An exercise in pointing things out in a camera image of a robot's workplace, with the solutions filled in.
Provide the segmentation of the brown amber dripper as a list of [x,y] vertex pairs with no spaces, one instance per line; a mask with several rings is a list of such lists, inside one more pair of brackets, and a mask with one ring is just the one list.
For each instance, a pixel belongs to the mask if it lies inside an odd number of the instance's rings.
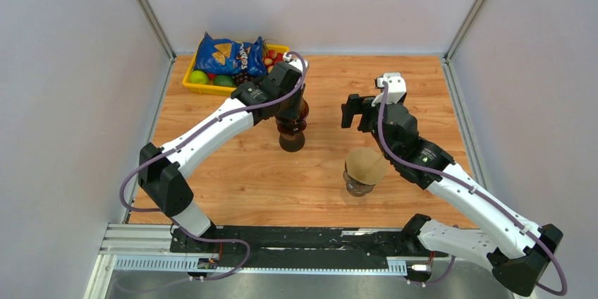
[[297,136],[307,128],[307,116],[309,114],[309,105],[304,100],[298,103],[298,108],[295,113],[291,109],[292,117],[283,117],[276,115],[277,130],[281,135],[288,137]]

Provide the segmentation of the paper coffee filter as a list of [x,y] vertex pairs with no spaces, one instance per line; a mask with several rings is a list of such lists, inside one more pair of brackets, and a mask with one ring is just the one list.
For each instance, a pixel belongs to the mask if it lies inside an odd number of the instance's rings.
[[365,185],[378,184],[388,171],[385,157],[371,147],[352,149],[345,158],[345,165],[348,176]]

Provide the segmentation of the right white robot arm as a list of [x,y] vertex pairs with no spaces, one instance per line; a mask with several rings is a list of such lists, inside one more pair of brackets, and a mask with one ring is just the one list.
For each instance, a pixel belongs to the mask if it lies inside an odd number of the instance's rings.
[[497,200],[448,152],[420,137],[417,120],[402,101],[351,94],[341,112],[342,128],[351,127],[359,115],[358,130],[372,135],[382,156],[402,178],[446,200],[480,229],[470,232],[416,214],[403,228],[407,252],[442,252],[472,262],[521,296],[531,295],[536,288],[567,294],[567,280],[555,258],[562,231],[553,224],[540,226]]

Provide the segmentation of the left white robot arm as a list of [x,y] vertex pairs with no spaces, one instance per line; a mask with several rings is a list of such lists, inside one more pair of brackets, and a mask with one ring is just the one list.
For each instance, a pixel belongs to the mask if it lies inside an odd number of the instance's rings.
[[258,123],[298,108],[307,64],[296,58],[277,63],[265,77],[243,83],[208,118],[178,138],[140,151],[139,186],[159,212],[189,233],[198,252],[216,242],[212,221],[194,201],[188,177],[213,152]]

